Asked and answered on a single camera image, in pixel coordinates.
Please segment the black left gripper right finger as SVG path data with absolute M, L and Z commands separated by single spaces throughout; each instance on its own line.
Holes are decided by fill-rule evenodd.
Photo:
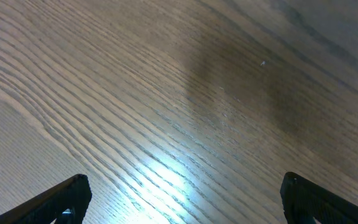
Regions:
M 358 206 L 294 173 L 280 188 L 284 215 L 290 224 L 358 224 Z

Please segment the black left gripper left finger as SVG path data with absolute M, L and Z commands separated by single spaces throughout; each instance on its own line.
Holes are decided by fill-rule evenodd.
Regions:
M 3 213 L 0 215 L 0 223 L 81 224 L 91 198 L 88 177 L 76 174 Z

